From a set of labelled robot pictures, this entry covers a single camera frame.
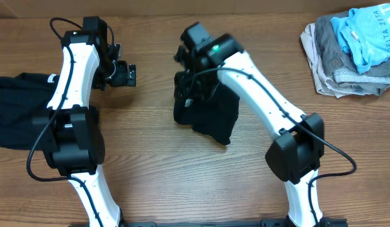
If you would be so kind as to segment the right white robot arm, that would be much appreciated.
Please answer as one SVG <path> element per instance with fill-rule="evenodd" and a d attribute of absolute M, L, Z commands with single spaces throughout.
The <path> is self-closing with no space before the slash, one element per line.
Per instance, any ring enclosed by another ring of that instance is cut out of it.
<path fill-rule="evenodd" d="M 212 37 L 201 23 L 181 34 L 174 57 L 174 119 L 227 145 L 245 102 L 272 140 L 265 159 L 285 184 L 287 226 L 323 226 L 314 177 L 324 153 L 324 124 L 291 104 L 255 66 L 250 54 L 230 34 Z"/>

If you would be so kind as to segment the black t-shirt with logo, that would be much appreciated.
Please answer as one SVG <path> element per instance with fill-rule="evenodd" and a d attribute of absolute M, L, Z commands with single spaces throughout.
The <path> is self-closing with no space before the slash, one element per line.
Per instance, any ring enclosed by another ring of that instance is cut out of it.
<path fill-rule="evenodd" d="M 207 100 L 188 96 L 191 82 L 186 72 L 177 72 L 174 77 L 174 110 L 176 123 L 190 125 L 192 130 L 211 136 L 216 142 L 227 146 L 239 115 L 239 97 L 227 86 L 218 84 L 214 94 Z"/>

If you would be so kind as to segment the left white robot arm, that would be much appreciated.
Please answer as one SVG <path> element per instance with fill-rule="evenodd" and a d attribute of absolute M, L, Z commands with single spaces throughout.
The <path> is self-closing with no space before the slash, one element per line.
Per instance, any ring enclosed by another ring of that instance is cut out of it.
<path fill-rule="evenodd" d="M 34 180 L 49 178 L 32 172 L 32 157 L 43 151 L 49 167 L 59 171 L 53 181 L 68 181 L 88 215 L 88 226 L 126 226 L 103 172 L 105 142 L 89 109 L 91 90 L 107 86 L 136 86 L 136 66 L 120 60 L 120 44 L 109 42 L 112 28 L 98 16 L 87 16 L 77 30 L 59 38 L 63 64 L 55 92 L 46 109 L 33 118 L 39 130 L 26 162 Z"/>

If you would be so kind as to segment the light blue printed t-shirt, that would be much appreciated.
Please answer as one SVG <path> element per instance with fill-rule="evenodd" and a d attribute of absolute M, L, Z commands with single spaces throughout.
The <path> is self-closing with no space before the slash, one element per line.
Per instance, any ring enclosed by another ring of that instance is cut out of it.
<path fill-rule="evenodd" d="M 390 3 L 352 8 L 331 26 L 341 50 L 350 54 L 358 73 L 366 73 L 390 59 Z"/>

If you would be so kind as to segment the beige folded garment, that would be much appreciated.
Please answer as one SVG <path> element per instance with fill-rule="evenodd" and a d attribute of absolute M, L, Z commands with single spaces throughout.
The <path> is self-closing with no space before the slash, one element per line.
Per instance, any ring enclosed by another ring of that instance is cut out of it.
<path fill-rule="evenodd" d="M 323 62 L 318 55 L 315 24 L 308 24 L 301 33 L 301 43 L 306 53 L 307 61 L 312 72 L 315 89 L 318 93 L 341 98 L 347 95 L 368 95 L 369 93 L 357 84 L 338 85 L 331 76 L 324 73 Z"/>

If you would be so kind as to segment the white patterned folded cloth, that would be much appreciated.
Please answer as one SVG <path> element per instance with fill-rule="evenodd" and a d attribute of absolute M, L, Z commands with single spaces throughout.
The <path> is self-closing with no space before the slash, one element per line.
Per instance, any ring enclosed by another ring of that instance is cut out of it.
<path fill-rule="evenodd" d="M 340 67 L 332 73 L 337 83 L 379 83 L 390 84 L 390 74 L 383 76 L 368 76 L 358 74 L 356 71 L 347 67 Z"/>

